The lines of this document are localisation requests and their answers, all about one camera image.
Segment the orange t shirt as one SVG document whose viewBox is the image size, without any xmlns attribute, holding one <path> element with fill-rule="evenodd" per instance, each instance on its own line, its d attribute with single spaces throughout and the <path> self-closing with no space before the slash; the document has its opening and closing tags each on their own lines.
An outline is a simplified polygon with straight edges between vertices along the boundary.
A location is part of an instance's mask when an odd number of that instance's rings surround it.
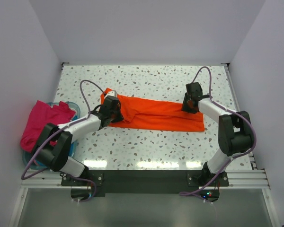
<svg viewBox="0 0 284 227">
<path fill-rule="evenodd" d="M 180 103 L 123 95 L 117 97 L 121 102 L 123 120 L 111 123 L 110 127 L 158 131 L 205 131 L 203 114 L 184 112 Z"/>
</svg>

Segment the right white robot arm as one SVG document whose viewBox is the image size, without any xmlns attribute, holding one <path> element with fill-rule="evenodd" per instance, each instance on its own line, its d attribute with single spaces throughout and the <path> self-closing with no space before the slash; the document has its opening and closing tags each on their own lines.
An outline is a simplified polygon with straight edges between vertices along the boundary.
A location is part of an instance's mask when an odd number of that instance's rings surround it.
<svg viewBox="0 0 284 227">
<path fill-rule="evenodd" d="M 200 184 L 209 182 L 215 175 L 220 175 L 232 160 L 247 152 L 255 142 L 249 114 L 236 112 L 213 101 L 210 95 L 204 95 L 197 82 L 186 84 L 182 111 L 191 114 L 205 114 L 218 123 L 219 148 L 205 164 L 198 176 Z"/>
</svg>

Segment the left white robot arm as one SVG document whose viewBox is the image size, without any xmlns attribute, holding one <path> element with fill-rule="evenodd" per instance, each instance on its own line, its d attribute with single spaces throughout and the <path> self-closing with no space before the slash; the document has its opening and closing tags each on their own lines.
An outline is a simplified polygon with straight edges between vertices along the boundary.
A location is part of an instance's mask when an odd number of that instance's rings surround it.
<svg viewBox="0 0 284 227">
<path fill-rule="evenodd" d="M 117 96 L 106 95 L 99 110 L 92 110 L 75 121 L 44 126 L 32 151 L 32 161 L 37 160 L 54 172 L 81 177 L 87 166 L 69 156 L 73 142 L 90 132 L 123 120 L 121 102 Z"/>
</svg>

